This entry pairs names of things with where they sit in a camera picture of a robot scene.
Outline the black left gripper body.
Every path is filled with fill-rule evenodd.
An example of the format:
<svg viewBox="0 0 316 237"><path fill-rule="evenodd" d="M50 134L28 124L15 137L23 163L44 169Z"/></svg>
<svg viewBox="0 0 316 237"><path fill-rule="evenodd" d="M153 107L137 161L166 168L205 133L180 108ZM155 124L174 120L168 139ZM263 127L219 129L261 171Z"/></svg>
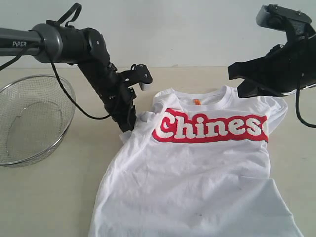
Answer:
<svg viewBox="0 0 316 237"><path fill-rule="evenodd" d="M105 110L116 121L116 112L136 98L135 92L124 85L113 63L106 66L98 61L81 62L79 69L102 100Z"/></svg>

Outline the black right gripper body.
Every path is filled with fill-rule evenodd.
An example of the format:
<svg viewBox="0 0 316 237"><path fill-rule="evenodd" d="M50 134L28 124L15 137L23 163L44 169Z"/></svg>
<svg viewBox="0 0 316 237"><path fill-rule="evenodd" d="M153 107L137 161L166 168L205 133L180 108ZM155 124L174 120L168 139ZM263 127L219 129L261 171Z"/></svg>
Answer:
<svg viewBox="0 0 316 237"><path fill-rule="evenodd" d="M297 88L316 85L316 38L305 37L265 59L258 83L275 95L289 95Z"/></svg>

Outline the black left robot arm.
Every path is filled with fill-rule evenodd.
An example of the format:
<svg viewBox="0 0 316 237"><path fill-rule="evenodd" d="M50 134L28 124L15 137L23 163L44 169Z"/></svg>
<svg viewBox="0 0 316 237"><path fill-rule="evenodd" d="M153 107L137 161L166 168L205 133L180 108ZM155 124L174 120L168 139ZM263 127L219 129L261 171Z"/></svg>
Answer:
<svg viewBox="0 0 316 237"><path fill-rule="evenodd" d="M110 62L105 40L96 29L79 30L52 22L38 24L29 31L2 28L0 54L13 57L1 65L1 69L24 55L32 55L39 62L52 66L56 63L77 65L121 131L133 130L136 94L125 85L125 77Z"/></svg>

